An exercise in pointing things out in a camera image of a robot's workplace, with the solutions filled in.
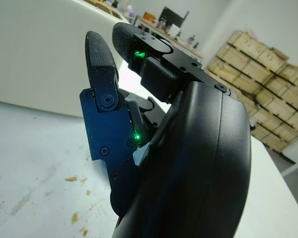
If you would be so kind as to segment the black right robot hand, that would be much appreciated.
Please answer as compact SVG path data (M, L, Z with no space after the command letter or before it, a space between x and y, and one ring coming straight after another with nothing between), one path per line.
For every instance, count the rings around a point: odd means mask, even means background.
M80 103L92 160L106 165L115 238L231 238L250 183L243 102L166 40L119 22L112 42L155 104L127 99L105 40L85 37Z

